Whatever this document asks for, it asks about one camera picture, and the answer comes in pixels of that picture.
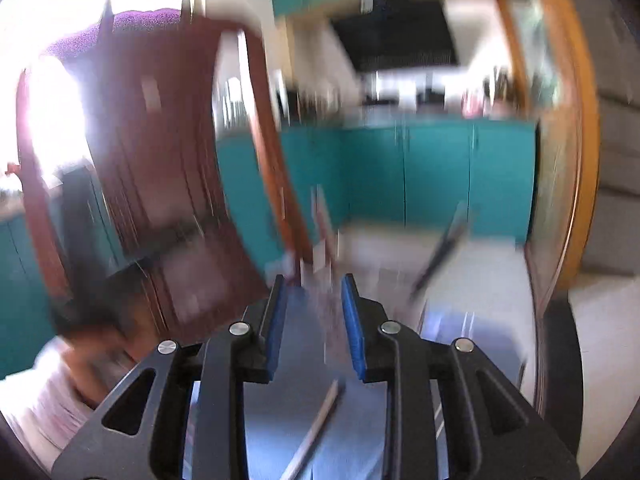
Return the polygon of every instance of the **silver bolt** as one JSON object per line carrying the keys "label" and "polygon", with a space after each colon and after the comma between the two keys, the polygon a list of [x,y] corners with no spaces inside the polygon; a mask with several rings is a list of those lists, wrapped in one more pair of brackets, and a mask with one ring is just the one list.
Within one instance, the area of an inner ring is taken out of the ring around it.
{"label": "silver bolt", "polygon": [[175,341],[171,341],[170,339],[162,341],[158,345],[158,351],[163,355],[172,354],[173,352],[175,352],[176,348],[178,348],[177,343]]}
{"label": "silver bolt", "polygon": [[476,345],[471,339],[467,339],[466,337],[461,337],[460,339],[456,339],[456,350],[459,352],[469,353],[471,352]]}
{"label": "silver bolt", "polygon": [[237,323],[233,323],[233,325],[229,327],[229,332],[231,332],[233,335],[244,335],[249,332],[250,328],[251,327],[244,321],[238,321]]}
{"label": "silver bolt", "polygon": [[395,321],[385,321],[382,325],[380,325],[380,330],[385,334],[397,334],[400,332],[400,324]]}

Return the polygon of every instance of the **range hood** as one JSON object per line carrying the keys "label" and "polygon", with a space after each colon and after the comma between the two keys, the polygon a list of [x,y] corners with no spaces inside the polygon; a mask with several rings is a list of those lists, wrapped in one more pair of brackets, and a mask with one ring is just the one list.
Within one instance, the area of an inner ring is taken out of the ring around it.
{"label": "range hood", "polygon": [[442,0],[373,0],[331,24],[358,73],[459,65]]}

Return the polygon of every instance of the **white floor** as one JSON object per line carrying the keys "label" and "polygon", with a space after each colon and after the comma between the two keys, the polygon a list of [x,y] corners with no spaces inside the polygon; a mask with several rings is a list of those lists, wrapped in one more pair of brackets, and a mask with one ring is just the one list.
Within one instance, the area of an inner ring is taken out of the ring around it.
{"label": "white floor", "polygon": [[[417,326],[420,309],[407,308],[407,298],[439,238],[404,228],[347,226],[338,235],[340,272],[352,272],[360,294],[385,305],[390,317]],[[507,329],[526,361],[521,391],[532,402],[536,335],[522,248],[509,239],[464,241],[428,286],[425,300],[428,308],[473,312]]]}
{"label": "white floor", "polygon": [[582,353],[584,412],[577,459],[585,475],[640,396],[640,278],[581,276],[569,302]]}

